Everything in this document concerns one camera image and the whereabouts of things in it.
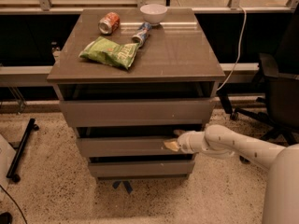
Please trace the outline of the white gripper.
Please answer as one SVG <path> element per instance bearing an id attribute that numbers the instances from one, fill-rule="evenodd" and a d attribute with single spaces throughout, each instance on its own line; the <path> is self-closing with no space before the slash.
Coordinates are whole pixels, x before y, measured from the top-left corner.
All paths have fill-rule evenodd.
<path id="1" fill-rule="evenodd" d="M 198 146 L 192 140 L 196 136 L 195 131 L 187 132 L 184 130 L 174 130 L 174 135 L 178 137 L 176 139 L 169 139 L 164 141 L 164 145 L 172 150 L 178 152 L 181 150 L 184 153 L 196 153 L 198 151 Z"/>

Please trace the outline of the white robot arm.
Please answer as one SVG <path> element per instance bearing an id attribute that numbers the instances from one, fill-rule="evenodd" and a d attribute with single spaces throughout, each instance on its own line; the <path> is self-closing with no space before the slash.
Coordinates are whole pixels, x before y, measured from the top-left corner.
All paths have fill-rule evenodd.
<path id="1" fill-rule="evenodd" d="M 236 133 L 222 125 L 202 132 L 180 131 L 164 141 L 172 151 L 227 159 L 235 153 L 268 172 L 263 224 L 299 224 L 299 145 L 283 147 Z"/>

